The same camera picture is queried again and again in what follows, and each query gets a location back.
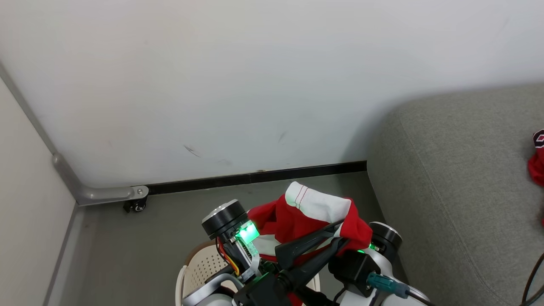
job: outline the red and white cloth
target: red and white cloth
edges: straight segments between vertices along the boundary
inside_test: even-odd
[[[536,153],[528,164],[529,175],[535,183],[544,187],[544,129],[533,134]]]
[[[297,182],[291,183],[278,200],[261,205],[248,212],[260,236],[253,244],[262,258],[275,261],[274,248],[294,239],[308,235],[330,223],[344,219],[335,232],[335,237],[351,239],[346,249],[366,249],[372,238],[372,229],[357,212],[351,199],[324,194]],[[330,243],[325,241],[317,250],[305,254],[295,262],[304,261]]]

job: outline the gray sofa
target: gray sofa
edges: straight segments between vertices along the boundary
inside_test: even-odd
[[[368,175],[410,284],[438,306],[520,304],[544,252],[544,189],[527,171],[541,128],[544,84],[421,99],[383,122]]]

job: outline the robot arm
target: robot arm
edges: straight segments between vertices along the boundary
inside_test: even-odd
[[[219,272],[182,301],[184,306],[290,306],[288,293],[296,294],[307,306],[373,306],[379,291],[368,282],[369,275],[393,278],[391,261],[402,242],[389,226],[372,222],[372,243],[365,250],[346,250],[336,256],[349,242],[333,238],[322,252],[295,266],[295,259],[306,251],[333,237],[337,225],[330,224],[295,241],[276,247],[277,263],[260,259],[252,240],[258,236],[241,204],[234,200],[219,206],[202,221],[210,239],[216,239],[219,252],[232,266],[234,273]],[[306,284],[326,265],[336,279],[344,284],[346,294],[341,304],[315,292]],[[222,291],[221,282],[231,280],[237,292]],[[418,291],[418,296],[428,300]],[[421,306],[415,299],[391,299],[384,306]]]

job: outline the black baseboard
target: black baseboard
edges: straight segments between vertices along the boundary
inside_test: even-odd
[[[367,170],[367,161],[350,162],[340,164],[328,164],[323,166],[293,168],[285,170],[274,170],[264,172],[254,172],[229,176],[218,176],[216,178],[198,179],[171,183],[160,183],[147,185],[149,195],[164,194],[182,191],[191,191],[199,189],[208,189],[214,187],[225,187],[233,185],[244,185],[251,183],[280,181],[298,178],[307,178],[309,176],[320,176],[329,174],[359,172]]]

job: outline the plastic chair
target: plastic chair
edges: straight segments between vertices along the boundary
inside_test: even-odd
[[[176,306],[182,306],[183,297],[203,285],[206,279],[226,265],[227,263],[217,253],[214,241],[203,243],[194,248],[177,276]],[[236,287],[231,281],[225,281],[222,285],[236,292]],[[316,275],[307,286],[315,291],[320,291],[319,275]]]

